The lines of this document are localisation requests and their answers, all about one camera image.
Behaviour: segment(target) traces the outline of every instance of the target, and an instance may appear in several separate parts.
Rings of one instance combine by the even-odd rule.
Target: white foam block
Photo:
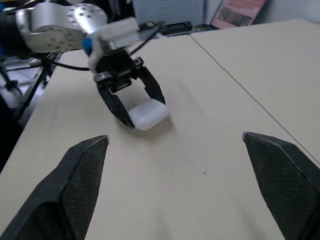
[[[155,99],[137,105],[128,114],[135,128],[141,131],[150,130],[169,115],[167,106]]]

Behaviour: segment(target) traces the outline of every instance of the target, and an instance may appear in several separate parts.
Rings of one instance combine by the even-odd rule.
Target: blue part
[[[92,52],[92,39],[90,38],[85,38],[82,39],[82,46],[84,48],[85,53],[90,56]]]
[[[3,11],[3,9],[5,9],[5,5],[0,3],[0,12]],[[0,55],[5,56],[6,55],[6,51],[5,49],[1,46],[1,42],[0,42]]]

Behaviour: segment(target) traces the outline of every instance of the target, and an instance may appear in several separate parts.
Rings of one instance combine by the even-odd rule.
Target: table
[[[189,36],[138,52],[158,80],[170,119],[146,133],[122,127],[89,72],[57,67],[0,176],[0,233],[67,149],[108,134],[87,240],[284,239],[261,194],[244,131],[297,144]],[[61,61],[86,66],[81,51]],[[122,92],[140,101],[139,83]]]
[[[320,161],[320,24],[294,19],[192,38]]]

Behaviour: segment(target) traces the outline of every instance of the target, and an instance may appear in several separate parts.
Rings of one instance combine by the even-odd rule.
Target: table seam
[[[236,78],[234,78],[234,76],[232,76],[232,74],[230,72],[228,72],[228,70],[226,70],[203,46],[201,46],[201,44],[191,35],[189,35],[190,38],[192,40],[195,41],[195,43],[203,50],[205,51],[211,59],[213,59],[220,68],[223,69],[223,71],[225,71],[273,120],[275,120],[275,122],[287,133],[289,134],[290,137],[293,138],[293,140],[295,140],[302,148],[303,150],[305,150],[318,164],[318,167],[320,166],[320,162],[244,87],[241,85],[241,83],[239,81],[236,80]]]

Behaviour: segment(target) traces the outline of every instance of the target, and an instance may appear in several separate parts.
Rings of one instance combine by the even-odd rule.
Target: cable
[[[23,95],[19,87],[15,86],[14,89],[17,90],[21,96]]]
[[[48,59],[46,56],[39,56],[38,54],[34,54],[34,53],[15,51],[15,54],[17,56],[40,59],[43,62],[54,64],[54,65],[57,65],[57,66],[60,66],[60,67],[66,68],[66,69],[72,69],[72,70],[77,70],[77,71],[90,71],[90,69],[87,67],[71,66],[71,65],[63,64],[63,63]]]
[[[41,3],[43,1],[44,0],[30,0],[30,1],[26,2],[25,4],[23,4],[21,6],[17,6],[15,8],[13,8],[13,9],[8,10],[7,12],[14,12],[14,11],[17,11],[17,10],[20,10],[20,9],[26,9],[26,8],[32,7],[35,4]]]
[[[152,33],[143,43],[141,43],[139,46],[137,46],[132,52],[130,52],[130,56],[138,52],[140,49],[144,47],[151,39],[153,39],[160,31],[162,30],[161,27],[159,27],[154,33]]]
[[[72,70],[77,70],[77,71],[90,71],[90,69],[87,68],[87,67],[71,66],[71,65],[63,64],[63,63],[60,63],[60,62],[57,62],[57,61],[52,61],[52,60],[47,59],[47,58],[45,58],[45,59],[39,58],[39,59],[48,61],[51,64],[54,64],[54,65],[57,65],[57,66],[60,66],[60,67],[66,68],[66,69],[72,69]]]

